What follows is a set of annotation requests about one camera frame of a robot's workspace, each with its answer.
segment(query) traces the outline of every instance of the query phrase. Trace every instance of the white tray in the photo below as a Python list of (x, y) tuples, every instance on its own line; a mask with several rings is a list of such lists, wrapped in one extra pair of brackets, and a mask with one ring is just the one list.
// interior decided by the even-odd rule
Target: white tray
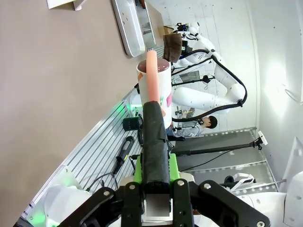
[(133, 0), (112, 0), (125, 51), (136, 57), (145, 52), (145, 44)]

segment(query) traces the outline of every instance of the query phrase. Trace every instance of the black tool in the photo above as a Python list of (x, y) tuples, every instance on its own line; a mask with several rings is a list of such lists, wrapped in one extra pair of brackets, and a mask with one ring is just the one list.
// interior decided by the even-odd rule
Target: black tool
[(118, 173), (121, 166), (126, 161), (128, 154), (131, 151), (133, 145), (134, 145), (134, 138), (132, 136), (126, 137), (126, 140), (124, 141), (123, 145), (121, 146), (120, 154), (116, 157), (117, 165), (115, 166), (114, 171), (113, 171), (114, 175), (116, 175)]

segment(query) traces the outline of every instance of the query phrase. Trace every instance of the dark hair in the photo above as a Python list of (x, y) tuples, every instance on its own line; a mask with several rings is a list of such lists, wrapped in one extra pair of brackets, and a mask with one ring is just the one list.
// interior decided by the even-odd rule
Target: dark hair
[(217, 127), (218, 120), (214, 116), (209, 116), (209, 121), (210, 121), (210, 126), (208, 126), (207, 128), (214, 129), (215, 127)]

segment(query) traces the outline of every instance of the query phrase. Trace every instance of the white wall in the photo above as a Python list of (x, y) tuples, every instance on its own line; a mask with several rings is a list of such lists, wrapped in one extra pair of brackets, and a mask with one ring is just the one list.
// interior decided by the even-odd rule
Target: white wall
[(264, 152), (276, 179), (280, 180), (295, 137), (303, 141), (303, 106), (285, 93), (286, 88), (298, 99), (301, 95), (302, 32), (294, 0), (250, 0), (249, 6), (260, 69), (259, 128), (268, 140)]
[[(206, 133), (255, 127), (257, 121), (257, 86), (255, 54), (250, 19), (244, 0), (153, 0), (152, 4), (162, 13), (166, 25), (178, 22), (198, 21), (200, 33), (209, 38), (228, 68), (246, 85), (248, 99), (243, 108), (231, 110), (227, 115), (215, 114), (219, 126)], [(200, 75), (214, 74), (214, 65), (207, 64), (198, 68)], [(205, 85), (188, 85), (193, 89), (205, 91)], [(224, 95), (226, 88), (213, 80), (206, 92)]]

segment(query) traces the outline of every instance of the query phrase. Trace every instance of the white cylinder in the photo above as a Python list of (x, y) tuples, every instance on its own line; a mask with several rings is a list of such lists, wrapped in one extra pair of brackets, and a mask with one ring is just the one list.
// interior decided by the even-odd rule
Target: white cylinder
[(233, 84), (228, 90), (225, 97), (233, 102), (238, 102), (245, 96), (245, 89), (241, 84)]
[(198, 64), (205, 59), (205, 55), (206, 53), (204, 52), (197, 52), (186, 57), (186, 60), (190, 61), (192, 64)]
[(197, 41), (195, 43), (195, 45), (193, 46), (193, 51), (199, 50), (199, 49), (202, 49), (202, 50), (206, 50), (207, 49), (206, 46), (204, 45), (204, 43), (201, 42), (201, 41)]
[(175, 90), (172, 101), (178, 105), (209, 111), (214, 108), (215, 96), (187, 87), (179, 87)]
[[(147, 85), (147, 76), (146, 71), (139, 70), (138, 71), (138, 81), (140, 88), (140, 96), (142, 106), (145, 103), (149, 102), (148, 99), (148, 85)], [(171, 93), (171, 71), (170, 67), (162, 65), (159, 63), (158, 59), (158, 78), (159, 78), (159, 92), (160, 92), (160, 106), (162, 109), (162, 115), (164, 119), (165, 128), (168, 128), (171, 125), (171, 101), (172, 101), (172, 93)]]
[(214, 50), (215, 47), (212, 42), (210, 42), (208, 39), (204, 38), (200, 34), (196, 36), (196, 38), (199, 40), (193, 47), (193, 50), (197, 49), (208, 49), (209, 51)]
[(228, 72), (218, 65), (216, 65), (214, 69), (214, 77), (227, 89), (229, 89), (233, 84), (237, 83), (237, 81), (231, 75), (229, 75)]
[(220, 62), (223, 66), (226, 67), (226, 62), (217, 51), (213, 52), (213, 56), (217, 58), (218, 62)]
[[(214, 102), (214, 108), (223, 106), (223, 105), (229, 105), (229, 104), (234, 104), (231, 100), (228, 98), (216, 96), (215, 102)], [(225, 110), (219, 110), (216, 112), (216, 114), (227, 114), (230, 111), (230, 109), (225, 109)]]
[(187, 67), (189, 65), (192, 65), (190, 61), (187, 60), (187, 58), (182, 58), (181, 60), (178, 60), (176, 63), (174, 63), (175, 68), (183, 68)]

